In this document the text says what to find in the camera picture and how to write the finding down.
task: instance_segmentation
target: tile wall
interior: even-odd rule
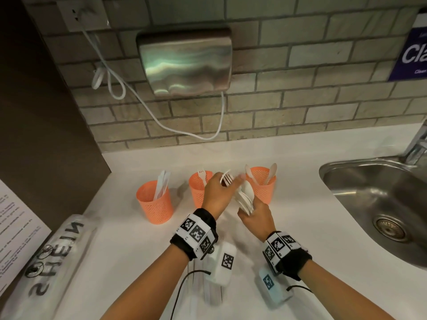
[[[55,0],[23,0],[102,151],[198,142],[157,126],[135,97],[90,88],[97,55],[69,33]],[[104,0],[110,66],[168,127],[212,135],[218,95],[156,99],[135,46],[140,30],[226,22],[233,76],[216,141],[420,122],[427,80],[386,82],[427,0]]]

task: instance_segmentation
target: purple sign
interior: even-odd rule
[[[427,78],[427,8],[418,13],[389,81],[415,78]]]

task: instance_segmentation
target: electrical outlet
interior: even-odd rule
[[[87,31],[110,28],[102,0],[58,0],[56,4],[70,32],[82,31],[81,25]]]

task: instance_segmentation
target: white power cord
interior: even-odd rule
[[[117,73],[115,73],[115,71],[113,71],[107,64],[107,62],[105,61],[104,57],[102,56],[98,45],[96,44],[96,42],[93,42],[92,39],[89,37],[88,33],[86,32],[85,28],[83,27],[82,23],[80,22],[80,20],[78,18],[76,18],[77,22],[80,23],[80,26],[82,26],[82,32],[83,35],[85,35],[86,39],[88,40],[88,42],[91,44],[91,46],[93,47],[93,49],[95,50],[95,52],[98,54],[99,59],[101,60],[102,65],[99,66],[97,68],[97,70],[95,71],[95,75],[93,77],[92,80],[92,88],[94,90],[96,90],[102,83],[102,80],[104,78],[105,72],[107,72],[107,85],[108,85],[108,90],[111,94],[111,96],[116,99],[116,100],[121,100],[126,96],[126,88],[125,86],[127,86],[129,88],[129,90],[131,90],[131,92],[136,96],[136,98],[141,102],[141,104],[147,109],[147,112],[152,116],[152,118],[154,119],[154,121],[156,121],[156,123],[162,127],[163,129],[166,129],[168,131],[172,131],[174,133],[177,134],[184,134],[184,135],[188,135],[188,136],[193,136],[195,138],[201,139],[201,140],[212,140],[214,139],[221,130],[221,126],[222,126],[222,119],[224,118],[224,108],[225,108],[225,103],[224,103],[224,92],[221,92],[221,102],[222,102],[222,106],[221,106],[221,118],[220,118],[220,124],[218,125],[218,130],[216,131],[216,133],[209,138],[203,138],[200,137],[198,135],[189,133],[189,132],[185,132],[185,131],[179,131],[179,130],[175,130],[172,128],[168,128],[166,126],[163,126],[158,120],[157,118],[154,116],[153,112],[151,112],[151,110],[147,107],[147,105],[145,104],[145,102],[140,98],[140,96],[138,95],[138,93],[136,93],[136,91],[129,85],[127,84]],[[111,87],[111,75],[113,75],[115,77],[115,79],[120,83],[121,87],[122,87],[122,94],[120,96],[116,96],[112,90]]]

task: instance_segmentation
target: perforated orange cup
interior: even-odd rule
[[[136,198],[141,204],[142,210],[152,224],[163,224],[173,215],[173,207],[170,202],[169,188],[163,196],[153,201],[156,192],[157,181],[143,184],[136,192]]]
[[[258,184],[264,184],[265,180],[268,177],[270,169],[267,167],[256,166],[251,168],[252,175],[257,180]],[[261,201],[265,204],[270,204],[271,199],[273,198],[274,185],[276,183],[276,177],[273,177],[267,185],[256,185],[252,178],[246,174],[246,179],[251,184],[254,189],[254,193]]]
[[[206,171],[206,183],[212,178],[213,172]],[[191,190],[191,195],[193,197],[195,208],[201,208],[203,203],[203,198],[205,197],[205,187],[203,181],[198,176],[197,173],[194,173],[188,180],[189,188]]]

